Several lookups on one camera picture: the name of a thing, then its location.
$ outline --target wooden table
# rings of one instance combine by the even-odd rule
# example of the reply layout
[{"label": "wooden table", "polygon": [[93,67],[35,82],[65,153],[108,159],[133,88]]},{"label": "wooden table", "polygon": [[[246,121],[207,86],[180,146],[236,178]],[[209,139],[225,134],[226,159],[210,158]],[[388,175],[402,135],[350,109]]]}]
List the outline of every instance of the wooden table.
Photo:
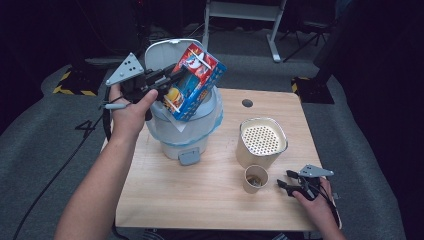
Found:
[{"label": "wooden table", "polygon": [[[224,119],[208,138],[199,163],[181,166],[142,130],[117,212],[116,226],[142,228],[312,231],[296,199],[277,186],[286,170],[321,167],[298,97],[293,93],[219,89]],[[253,106],[242,105],[250,99]],[[283,128],[288,148],[268,169],[256,194],[243,190],[244,169],[235,157],[240,123],[270,117]]]}]

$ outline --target human hand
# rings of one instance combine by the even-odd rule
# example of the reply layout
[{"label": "human hand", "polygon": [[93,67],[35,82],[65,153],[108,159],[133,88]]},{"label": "human hand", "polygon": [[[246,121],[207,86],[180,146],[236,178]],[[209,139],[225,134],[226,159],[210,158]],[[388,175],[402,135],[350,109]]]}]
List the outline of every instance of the human hand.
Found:
[{"label": "human hand", "polygon": [[[324,188],[324,195],[327,195],[329,201],[333,201],[330,182],[325,178],[320,178],[321,187]],[[313,201],[306,199],[300,192],[294,191],[293,196],[305,208],[309,219],[318,227],[321,233],[338,232],[339,227],[334,219],[333,212],[330,205],[321,194],[319,194]]]},{"label": "human hand", "polygon": [[[124,98],[115,101],[115,103],[128,105],[124,109],[112,110],[112,136],[137,138],[141,129],[143,129],[146,111],[156,100],[157,95],[158,92],[156,90],[151,90],[137,104],[128,104],[130,102]],[[109,101],[113,101],[120,96],[122,96],[121,86],[119,84],[113,85],[110,89]]]}]

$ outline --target human arm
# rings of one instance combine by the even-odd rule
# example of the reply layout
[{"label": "human arm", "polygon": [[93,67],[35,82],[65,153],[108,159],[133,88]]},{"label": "human arm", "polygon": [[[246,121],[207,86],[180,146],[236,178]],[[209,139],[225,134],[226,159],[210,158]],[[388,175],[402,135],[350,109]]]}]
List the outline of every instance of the human arm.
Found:
[{"label": "human arm", "polygon": [[[120,96],[111,87],[110,99]],[[112,113],[112,136],[69,200],[59,220],[55,239],[106,239],[115,217],[147,109],[155,101],[152,90],[137,104]],[[128,103],[124,99],[116,103]]]},{"label": "human arm", "polygon": [[[320,178],[320,182],[321,186],[325,189],[325,192],[327,192],[328,197],[330,197],[330,200],[332,201],[330,182],[324,178]],[[323,196],[318,195],[313,201],[309,201],[298,191],[294,191],[293,196],[305,208],[309,219],[317,226],[324,240],[346,239],[342,231],[337,226],[331,208]]]}]

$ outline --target colorful box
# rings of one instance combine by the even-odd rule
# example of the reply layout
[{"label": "colorful box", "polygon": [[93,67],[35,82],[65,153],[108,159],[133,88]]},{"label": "colorful box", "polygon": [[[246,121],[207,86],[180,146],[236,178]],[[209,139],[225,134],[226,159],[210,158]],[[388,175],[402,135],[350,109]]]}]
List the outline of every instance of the colorful box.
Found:
[{"label": "colorful box", "polygon": [[227,68],[201,46],[188,46],[173,71],[186,68],[183,78],[174,84],[163,104],[176,120],[189,121]]}]

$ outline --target gray carpet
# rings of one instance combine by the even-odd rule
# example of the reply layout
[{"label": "gray carpet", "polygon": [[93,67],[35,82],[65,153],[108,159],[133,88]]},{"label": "gray carpet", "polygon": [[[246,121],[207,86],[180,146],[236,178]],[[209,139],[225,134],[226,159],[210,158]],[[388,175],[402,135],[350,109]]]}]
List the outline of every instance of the gray carpet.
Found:
[{"label": "gray carpet", "polygon": [[[271,58],[265,34],[269,30],[217,31],[210,35],[209,52],[228,71],[220,88],[291,92],[295,76],[313,77],[312,64],[320,46],[310,45],[287,63]],[[297,47],[294,34],[278,41],[282,57]],[[308,35],[300,34],[301,41]],[[22,113],[0,137],[0,232],[12,239],[25,212],[53,175],[83,140],[74,128],[101,115],[97,107],[104,95],[53,94],[68,66],[45,79],[44,98]],[[335,78],[328,87],[334,105],[302,104],[323,167],[333,170],[333,191],[343,232],[348,239],[405,239],[397,201],[382,175],[367,140],[346,105],[343,89]],[[101,123],[39,200],[18,239],[52,239],[57,221],[72,192],[95,160],[104,141]],[[131,239],[141,239],[142,229],[119,229]]]}]

